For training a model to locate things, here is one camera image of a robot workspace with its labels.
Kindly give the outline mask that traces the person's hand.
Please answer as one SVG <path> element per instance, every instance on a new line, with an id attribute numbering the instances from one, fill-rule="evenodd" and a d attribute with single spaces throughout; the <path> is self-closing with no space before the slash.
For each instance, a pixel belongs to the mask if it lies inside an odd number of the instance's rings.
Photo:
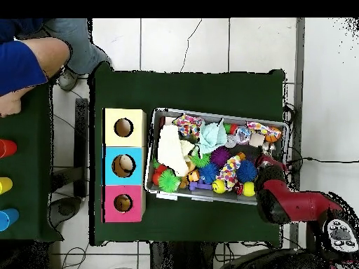
<path id="1" fill-rule="evenodd" d="M 20 113 L 22 96 L 22 92 L 16 91 L 0 97 L 0 115 L 2 118 Z"/>

